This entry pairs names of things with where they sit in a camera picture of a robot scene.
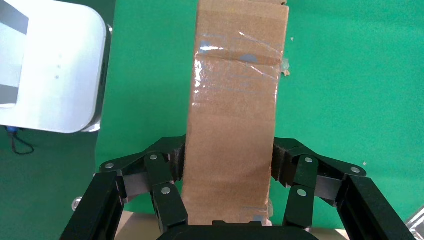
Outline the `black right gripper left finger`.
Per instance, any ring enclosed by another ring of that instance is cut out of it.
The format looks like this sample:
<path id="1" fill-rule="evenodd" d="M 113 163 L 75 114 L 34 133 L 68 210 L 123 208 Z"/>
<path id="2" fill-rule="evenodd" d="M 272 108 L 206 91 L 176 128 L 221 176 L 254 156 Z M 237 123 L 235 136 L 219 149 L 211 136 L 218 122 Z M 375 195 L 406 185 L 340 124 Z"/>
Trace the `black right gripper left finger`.
<path id="1" fill-rule="evenodd" d="M 172 161 L 184 157 L 181 137 L 164 137 L 146 150 L 104 163 L 60 236 L 62 240 L 113 240 L 125 204 L 149 194 L 161 240 L 182 240 L 188 213 L 172 172 Z"/>

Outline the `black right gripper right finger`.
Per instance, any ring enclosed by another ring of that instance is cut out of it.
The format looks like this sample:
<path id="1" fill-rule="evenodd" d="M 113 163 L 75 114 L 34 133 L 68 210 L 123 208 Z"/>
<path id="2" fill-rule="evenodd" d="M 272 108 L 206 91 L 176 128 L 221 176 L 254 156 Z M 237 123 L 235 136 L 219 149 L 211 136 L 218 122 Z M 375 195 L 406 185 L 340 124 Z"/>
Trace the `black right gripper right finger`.
<path id="1" fill-rule="evenodd" d="M 282 224 L 312 226 L 314 201 L 336 208 L 351 240 L 411 240 L 413 234 L 366 171 L 322 156 L 293 138 L 275 138 L 271 176 L 289 195 Z"/>

